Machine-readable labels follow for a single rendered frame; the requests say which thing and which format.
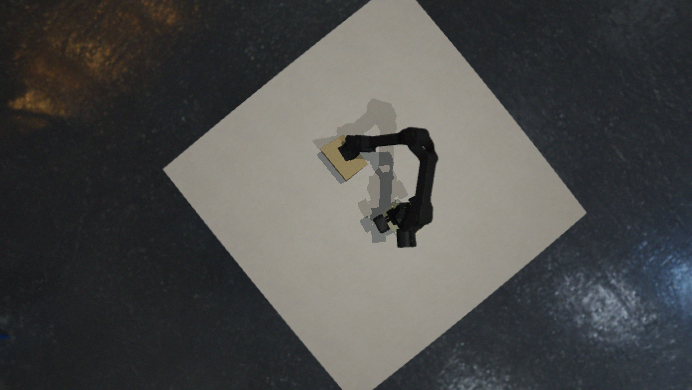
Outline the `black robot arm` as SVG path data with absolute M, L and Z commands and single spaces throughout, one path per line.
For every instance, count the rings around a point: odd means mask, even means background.
M 417 247 L 416 233 L 433 221 L 431 196 L 438 156 L 434 143 L 426 128 L 407 127 L 399 133 L 366 136 L 347 135 L 345 143 L 338 147 L 345 161 L 355 159 L 359 152 L 376 152 L 376 147 L 390 145 L 408 145 L 420 161 L 416 194 L 413 202 L 399 203 L 394 217 L 399 229 L 397 247 Z M 425 148 L 424 148 L 424 147 Z

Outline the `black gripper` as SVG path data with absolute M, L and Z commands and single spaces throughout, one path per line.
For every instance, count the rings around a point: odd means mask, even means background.
M 412 203 L 413 200 L 414 200 L 414 198 L 415 198 L 415 196 L 413 196 L 412 198 L 408 199 L 408 201 L 410 201 L 410 203 Z M 394 209 L 392 208 L 392 209 L 388 210 L 388 211 L 387 211 L 387 216 L 384 217 L 384 216 L 381 214 L 381 215 L 379 215 L 379 216 L 377 216 L 377 217 L 375 217 L 375 218 L 373 219 L 373 221 L 374 221 L 374 223 L 375 223 L 375 225 L 376 225 L 376 227 L 378 228 L 378 230 L 379 230 L 380 233 L 383 234 L 384 232 L 390 230 L 390 227 L 389 227 L 389 225 L 387 224 L 388 222 L 391 221 L 393 225 L 396 225 L 396 222 L 397 222 L 397 221 L 395 220 L 394 214 L 395 214 L 395 212 L 396 212 L 397 209 L 399 209 L 399 205 L 397 205 L 396 208 L 394 208 Z M 388 218 L 389 218 L 389 219 L 388 219 Z M 387 219 L 387 220 L 386 220 L 386 219 Z M 398 223 L 398 222 L 397 222 L 397 223 Z M 399 224 L 399 226 L 401 226 L 400 223 L 398 223 L 398 224 Z

